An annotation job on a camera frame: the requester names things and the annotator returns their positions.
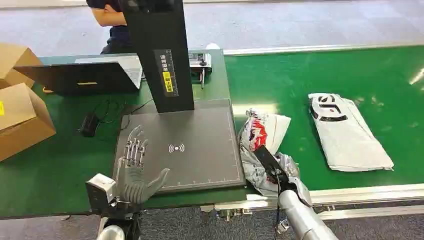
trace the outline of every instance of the gray floor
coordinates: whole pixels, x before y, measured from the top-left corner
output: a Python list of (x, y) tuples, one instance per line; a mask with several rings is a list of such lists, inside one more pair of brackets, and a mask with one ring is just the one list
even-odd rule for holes
[[(224, 49), (424, 43), (424, 0), (186, 4), (188, 46)], [(38, 56), (97, 54), (108, 38), (87, 7), (0, 10), (2, 42)]]
[[(311, 0), (186, 4), (188, 46), (224, 49), (311, 45), (424, 43), (424, 0)], [(38, 56), (97, 54), (108, 38), (86, 7), (0, 10), (0, 41), (29, 46)], [(268, 240), (275, 213), (231, 223), (196, 207), (151, 210), (143, 237), (152, 240)], [(92, 240), (99, 218), (73, 216), (0, 221), (0, 240)], [(329, 221), (340, 239), (424, 239), (424, 216)], [(294, 239), (288, 232), (279, 239)]]

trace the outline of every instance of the cardboard box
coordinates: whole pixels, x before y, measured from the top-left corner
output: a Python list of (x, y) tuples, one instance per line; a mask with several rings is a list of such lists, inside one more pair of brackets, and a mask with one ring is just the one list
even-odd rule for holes
[(34, 81), (13, 69), (20, 66), (39, 66), (43, 63), (26, 46), (0, 43), (0, 89), (25, 83), (29, 88)]
[(0, 89), (0, 162), (54, 134), (46, 105), (25, 83)]

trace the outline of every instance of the wireless symbol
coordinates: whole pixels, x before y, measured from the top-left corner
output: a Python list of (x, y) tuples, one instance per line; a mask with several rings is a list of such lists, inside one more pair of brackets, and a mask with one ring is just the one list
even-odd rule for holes
[(180, 145), (176, 146), (176, 145), (172, 145), (170, 144), (168, 147), (168, 152), (170, 154), (172, 154), (175, 151), (180, 151), (180, 152), (184, 152), (184, 149), (186, 149), (186, 147), (184, 146), (183, 143), (181, 143)]

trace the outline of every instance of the person's arm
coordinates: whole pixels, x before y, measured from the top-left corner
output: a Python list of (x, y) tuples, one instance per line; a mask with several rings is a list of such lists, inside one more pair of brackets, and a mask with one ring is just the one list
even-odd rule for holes
[(104, 9), (92, 8), (94, 18), (102, 27), (127, 25), (124, 14), (116, 12), (110, 5), (106, 4)]

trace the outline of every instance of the white plastic bag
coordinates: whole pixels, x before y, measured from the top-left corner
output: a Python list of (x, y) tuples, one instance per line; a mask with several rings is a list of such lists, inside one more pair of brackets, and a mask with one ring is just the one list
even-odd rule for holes
[[(238, 134), (244, 175), (262, 195), (276, 197), (278, 186), (268, 179), (264, 167), (253, 151), (265, 145), (268, 151), (275, 155), (291, 119), (283, 115), (258, 113), (254, 109), (246, 111), (246, 115), (248, 119)], [(276, 156), (277, 162), (283, 169), (290, 169), (294, 174), (299, 174), (299, 169), (293, 166), (296, 164), (290, 156), (281, 153)]]
[(310, 113), (332, 170), (392, 170), (392, 160), (353, 101), (332, 93), (312, 93), (308, 97)]

